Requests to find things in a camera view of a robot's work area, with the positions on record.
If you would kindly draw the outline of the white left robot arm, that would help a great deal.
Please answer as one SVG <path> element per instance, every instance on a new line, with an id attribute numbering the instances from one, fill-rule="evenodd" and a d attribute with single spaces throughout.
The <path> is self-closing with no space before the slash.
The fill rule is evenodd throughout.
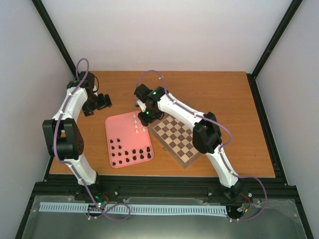
<path id="1" fill-rule="evenodd" d="M 88 186 L 87 196 L 96 201 L 103 197 L 104 188 L 96 183 L 97 173 L 84 155 L 84 139 L 76 124 L 81 112 L 88 117 L 95 110 L 112 106 L 108 94 L 98 93 L 95 80 L 93 73 L 83 71 L 79 80 L 70 81 L 60 109 L 52 119 L 44 120 L 42 129 L 49 155 L 67 165 L 78 184 Z"/>

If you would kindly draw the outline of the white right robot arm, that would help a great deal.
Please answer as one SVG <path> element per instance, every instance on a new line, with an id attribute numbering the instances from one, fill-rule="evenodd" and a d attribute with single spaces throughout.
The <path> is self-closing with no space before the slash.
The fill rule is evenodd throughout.
<path id="1" fill-rule="evenodd" d="M 159 120 L 169 114 L 192 131 L 192 144 L 197 151 L 207 156 L 219 177 L 220 184 L 232 188 L 238 182 L 238 176 L 229 162 L 222 143 L 221 128 L 213 113 L 202 113 L 182 103 L 163 87 L 155 90 L 144 84 L 138 85 L 134 91 L 136 104 L 141 108 L 138 114 L 143 126 Z"/>

